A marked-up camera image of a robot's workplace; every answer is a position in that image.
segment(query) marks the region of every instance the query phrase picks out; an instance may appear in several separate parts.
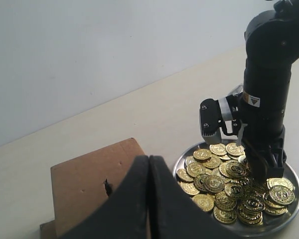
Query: cardboard box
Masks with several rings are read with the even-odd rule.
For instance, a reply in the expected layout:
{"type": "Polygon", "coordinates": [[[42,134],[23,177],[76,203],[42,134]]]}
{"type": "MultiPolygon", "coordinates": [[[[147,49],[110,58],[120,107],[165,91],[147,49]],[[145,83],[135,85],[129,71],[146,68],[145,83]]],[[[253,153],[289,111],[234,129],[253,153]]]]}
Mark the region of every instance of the cardboard box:
{"type": "Polygon", "coordinates": [[[100,207],[108,198],[104,181],[107,179],[115,191],[137,155],[144,152],[129,138],[53,166],[55,221],[41,225],[41,238],[63,235],[100,207]]]}

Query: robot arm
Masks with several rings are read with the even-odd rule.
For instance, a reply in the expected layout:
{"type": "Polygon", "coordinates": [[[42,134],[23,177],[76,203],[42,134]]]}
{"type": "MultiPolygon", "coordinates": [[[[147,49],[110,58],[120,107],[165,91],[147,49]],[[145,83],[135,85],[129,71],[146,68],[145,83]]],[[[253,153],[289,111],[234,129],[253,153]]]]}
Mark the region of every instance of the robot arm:
{"type": "Polygon", "coordinates": [[[299,59],[299,0],[281,0],[256,16],[245,32],[246,69],[241,93],[200,105],[201,133],[209,144],[237,135],[254,177],[282,177],[285,115],[292,64],[299,59]],[[226,121],[231,121],[229,133],[226,121]]]}

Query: white table surface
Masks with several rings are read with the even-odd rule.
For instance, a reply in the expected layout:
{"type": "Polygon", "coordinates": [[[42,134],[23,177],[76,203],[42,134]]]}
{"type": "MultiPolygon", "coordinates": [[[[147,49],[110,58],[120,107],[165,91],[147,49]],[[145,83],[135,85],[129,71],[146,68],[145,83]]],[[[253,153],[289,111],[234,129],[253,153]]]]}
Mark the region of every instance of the white table surface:
{"type": "MultiPolygon", "coordinates": [[[[54,218],[50,167],[134,137],[146,154],[173,167],[202,141],[199,104],[243,82],[244,47],[157,81],[0,147],[0,239],[38,239],[54,218]]],[[[285,116],[285,150],[299,176],[299,60],[293,67],[285,116]]],[[[274,239],[299,239],[299,214],[274,239]]]]}

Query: white wall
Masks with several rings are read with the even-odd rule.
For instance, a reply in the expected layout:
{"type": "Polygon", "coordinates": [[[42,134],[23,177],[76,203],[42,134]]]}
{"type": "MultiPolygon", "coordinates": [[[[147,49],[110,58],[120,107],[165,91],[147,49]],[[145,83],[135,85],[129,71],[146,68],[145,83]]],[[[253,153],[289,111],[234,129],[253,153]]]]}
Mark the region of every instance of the white wall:
{"type": "Polygon", "coordinates": [[[243,44],[272,4],[0,0],[0,145],[243,44]]]}

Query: beige tabletop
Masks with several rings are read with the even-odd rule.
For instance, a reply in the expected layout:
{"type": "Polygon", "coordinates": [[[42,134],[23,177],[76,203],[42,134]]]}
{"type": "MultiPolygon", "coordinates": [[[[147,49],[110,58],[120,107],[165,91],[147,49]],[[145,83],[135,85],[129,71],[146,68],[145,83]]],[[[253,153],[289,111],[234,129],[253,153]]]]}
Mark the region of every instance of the beige tabletop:
{"type": "MultiPolygon", "coordinates": [[[[146,154],[173,167],[202,141],[199,104],[243,82],[244,47],[0,147],[0,239],[38,239],[53,219],[50,167],[134,137],[146,154]]],[[[285,116],[285,150],[299,176],[299,61],[294,64],[285,116]]],[[[274,239],[299,239],[299,214],[274,239]]]]}

